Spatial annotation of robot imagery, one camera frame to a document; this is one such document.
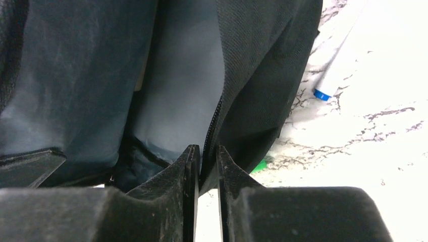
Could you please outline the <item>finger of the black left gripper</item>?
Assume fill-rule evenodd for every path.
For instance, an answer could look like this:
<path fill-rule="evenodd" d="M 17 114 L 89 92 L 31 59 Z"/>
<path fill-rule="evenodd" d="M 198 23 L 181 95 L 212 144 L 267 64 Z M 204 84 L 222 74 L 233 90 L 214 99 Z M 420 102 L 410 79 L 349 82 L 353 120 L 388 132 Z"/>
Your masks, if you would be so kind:
<path fill-rule="evenodd" d="M 1 157 L 1 188 L 39 187 L 66 161 L 55 148 Z"/>

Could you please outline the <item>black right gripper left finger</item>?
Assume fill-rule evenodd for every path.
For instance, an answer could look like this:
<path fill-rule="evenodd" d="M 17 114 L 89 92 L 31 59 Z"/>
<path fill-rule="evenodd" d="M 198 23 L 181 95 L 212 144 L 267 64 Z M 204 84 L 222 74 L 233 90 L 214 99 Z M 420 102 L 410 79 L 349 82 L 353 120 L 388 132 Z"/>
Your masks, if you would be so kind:
<path fill-rule="evenodd" d="M 1 189 L 1 241 L 193 241 L 200 151 L 128 193 L 108 188 Z"/>

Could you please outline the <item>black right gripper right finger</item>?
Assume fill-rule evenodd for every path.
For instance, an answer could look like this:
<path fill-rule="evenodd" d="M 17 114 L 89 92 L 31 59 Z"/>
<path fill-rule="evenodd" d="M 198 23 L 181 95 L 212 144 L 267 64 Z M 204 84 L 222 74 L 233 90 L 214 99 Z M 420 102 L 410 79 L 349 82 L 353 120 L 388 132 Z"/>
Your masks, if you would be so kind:
<path fill-rule="evenodd" d="M 381 241 L 392 238 L 355 187 L 267 188 L 217 148 L 223 241 Z"/>

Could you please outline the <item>black student bag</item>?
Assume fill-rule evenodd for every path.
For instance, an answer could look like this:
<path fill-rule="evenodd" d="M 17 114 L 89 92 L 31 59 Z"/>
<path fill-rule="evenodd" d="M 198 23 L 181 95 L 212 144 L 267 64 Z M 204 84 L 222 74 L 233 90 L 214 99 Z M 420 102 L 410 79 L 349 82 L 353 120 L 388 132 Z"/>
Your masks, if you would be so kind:
<path fill-rule="evenodd" d="M 1 1 L 1 114 L 21 69 L 30 2 Z M 110 183 L 128 192 L 194 144 L 200 147 L 199 185 L 205 193 L 217 184 L 217 145 L 250 172 L 279 137 L 323 2 L 155 2 L 148 54 L 117 161 L 70 163 L 66 157 L 39 187 Z"/>

